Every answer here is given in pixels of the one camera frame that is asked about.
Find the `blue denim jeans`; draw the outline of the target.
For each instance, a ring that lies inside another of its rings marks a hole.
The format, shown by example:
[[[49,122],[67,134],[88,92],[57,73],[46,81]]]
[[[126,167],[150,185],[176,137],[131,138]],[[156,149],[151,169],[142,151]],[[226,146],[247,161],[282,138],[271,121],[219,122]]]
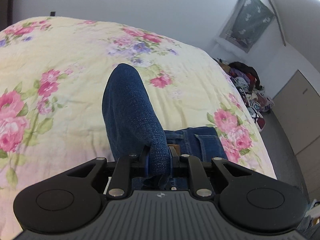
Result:
[[[200,161],[227,158],[213,127],[164,130],[153,110],[139,73],[128,64],[119,64],[111,73],[102,101],[102,113],[108,141],[115,160],[129,154],[141,154],[149,148],[146,177],[133,181],[133,189],[164,190],[175,186],[186,189],[184,179],[171,173],[169,145],[179,146],[182,154]]]

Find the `white open suitcase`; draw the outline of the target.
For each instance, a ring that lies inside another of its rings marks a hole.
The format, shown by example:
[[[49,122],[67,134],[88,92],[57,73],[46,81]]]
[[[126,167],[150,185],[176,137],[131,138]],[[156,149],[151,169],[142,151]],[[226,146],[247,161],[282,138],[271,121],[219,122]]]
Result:
[[[264,117],[256,109],[254,109],[252,107],[248,107],[247,109],[248,109],[248,111],[251,115],[251,118],[253,119],[258,131],[261,133],[266,125],[266,121],[265,121]]]

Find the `pile of mixed clothes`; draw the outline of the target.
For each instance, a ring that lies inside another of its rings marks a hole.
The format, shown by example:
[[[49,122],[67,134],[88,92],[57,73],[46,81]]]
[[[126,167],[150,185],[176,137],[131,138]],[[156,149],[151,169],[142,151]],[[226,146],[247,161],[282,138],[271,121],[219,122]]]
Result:
[[[239,61],[231,63],[221,59],[215,61],[225,71],[247,107],[252,107],[260,113],[271,112],[274,101],[266,94],[265,87],[253,67]]]

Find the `floral yellow bed quilt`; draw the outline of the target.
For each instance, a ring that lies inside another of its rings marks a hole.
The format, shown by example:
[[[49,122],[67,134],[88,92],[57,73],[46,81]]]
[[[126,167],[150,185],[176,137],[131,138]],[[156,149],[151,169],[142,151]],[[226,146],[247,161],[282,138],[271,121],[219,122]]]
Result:
[[[21,231],[24,188],[112,160],[101,103],[120,63],[139,72],[164,129],[213,127],[232,162],[275,177],[240,94],[202,49],[119,23],[29,18],[1,31],[1,239]]]

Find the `beige wardrobe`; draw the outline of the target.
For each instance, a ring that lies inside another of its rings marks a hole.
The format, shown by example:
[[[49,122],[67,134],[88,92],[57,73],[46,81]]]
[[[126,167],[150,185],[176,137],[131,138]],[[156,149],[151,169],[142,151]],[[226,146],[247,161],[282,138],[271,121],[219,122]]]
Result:
[[[319,94],[296,71],[273,101],[273,112],[297,158],[309,198],[319,199]]]

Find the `green patterned window curtain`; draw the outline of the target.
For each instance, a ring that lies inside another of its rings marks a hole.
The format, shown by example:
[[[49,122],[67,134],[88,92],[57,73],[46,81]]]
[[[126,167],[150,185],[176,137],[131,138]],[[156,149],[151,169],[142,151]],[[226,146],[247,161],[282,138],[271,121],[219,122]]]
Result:
[[[247,53],[274,18],[261,0],[238,0],[219,37]]]

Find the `air conditioner pipe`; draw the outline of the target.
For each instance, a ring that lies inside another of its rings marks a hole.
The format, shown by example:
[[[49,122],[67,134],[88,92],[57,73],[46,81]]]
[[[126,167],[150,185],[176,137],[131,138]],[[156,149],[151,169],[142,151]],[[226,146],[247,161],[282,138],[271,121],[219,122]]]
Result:
[[[273,14],[274,14],[275,18],[276,18],[276,22],[277,22],[278,29],[279,29],[280,36],[281,36],[281,40],[282,40],[282,44],[283,44],[283,46],[286,47],[287,46],[287,42],[286,42],[286,39],[285,39],[285,34],[284,34],[284,31],[283,31],[283,27],[282,27],[282,24],[281,24],[281,21],[280,21],[276,6],[274,5],[272,0],[267,0],[267,1],[268,1],[269,5],[270,5],[272,11],[273,11]]]

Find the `dark room door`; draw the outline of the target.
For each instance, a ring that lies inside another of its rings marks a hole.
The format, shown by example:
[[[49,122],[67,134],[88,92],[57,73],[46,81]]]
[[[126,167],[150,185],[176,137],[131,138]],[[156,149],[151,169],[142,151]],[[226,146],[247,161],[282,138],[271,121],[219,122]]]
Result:
[[[13,23],[14,0],[1,0],[1,30]]]

